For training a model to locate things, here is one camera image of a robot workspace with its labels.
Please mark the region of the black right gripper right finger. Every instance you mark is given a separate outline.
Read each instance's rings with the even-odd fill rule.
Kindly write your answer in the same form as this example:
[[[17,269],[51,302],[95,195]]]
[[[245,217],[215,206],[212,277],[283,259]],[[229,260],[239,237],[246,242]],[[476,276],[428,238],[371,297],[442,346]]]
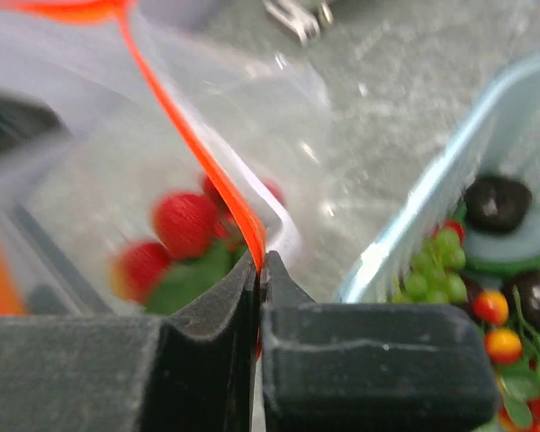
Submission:
[[[500,396],[468,315],[445,304],[317,303],[265,260],[262,393],[270,431],[471,431]]]

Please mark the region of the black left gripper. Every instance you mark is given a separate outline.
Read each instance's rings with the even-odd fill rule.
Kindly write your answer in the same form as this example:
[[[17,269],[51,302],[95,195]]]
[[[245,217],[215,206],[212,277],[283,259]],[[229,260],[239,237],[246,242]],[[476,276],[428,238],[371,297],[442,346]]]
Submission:
[[[0,93],[0,156],[66,128],[49,106]]]

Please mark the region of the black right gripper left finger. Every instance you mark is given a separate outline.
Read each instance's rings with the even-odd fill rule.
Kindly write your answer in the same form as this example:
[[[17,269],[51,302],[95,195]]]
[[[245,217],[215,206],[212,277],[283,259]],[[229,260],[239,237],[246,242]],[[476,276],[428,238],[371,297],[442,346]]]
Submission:
[[[250,256],[169,317],[0,317],[0,431],[248,431]]]

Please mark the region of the clear zip bag orange zipper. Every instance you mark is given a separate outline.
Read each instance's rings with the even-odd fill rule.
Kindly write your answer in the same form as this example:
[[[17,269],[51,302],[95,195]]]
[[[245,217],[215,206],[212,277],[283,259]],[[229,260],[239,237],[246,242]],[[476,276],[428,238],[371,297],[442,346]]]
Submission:
[[[167,92],[265,225],[266,246],[298,264],[330,132],[330,100],[308,63],[256,58],[152,26],[132,15],[136,41]],[[202,168],[144,82],[117,27],[66,26],[0,12],[0,90],[46,104],[65,130],[49,162],[0,205],[18,277],[47,284],[80,314],[132,314],[108,264],[151,235],[163,193],[195,190]]]

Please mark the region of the light blue plastic basket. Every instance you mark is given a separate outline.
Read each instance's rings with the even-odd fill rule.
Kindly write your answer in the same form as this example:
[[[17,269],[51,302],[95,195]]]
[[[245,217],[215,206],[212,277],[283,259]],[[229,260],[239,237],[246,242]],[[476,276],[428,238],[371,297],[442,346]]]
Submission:
[[[357,259],[335,296],[346,303],[382,302],[422,238],[453,211],[482,172],[523,176],[536,210],[510,237],[525,256],[540,252],[540,50],[504,67],[481,91],[467,118],[412,186],[398,214]]]

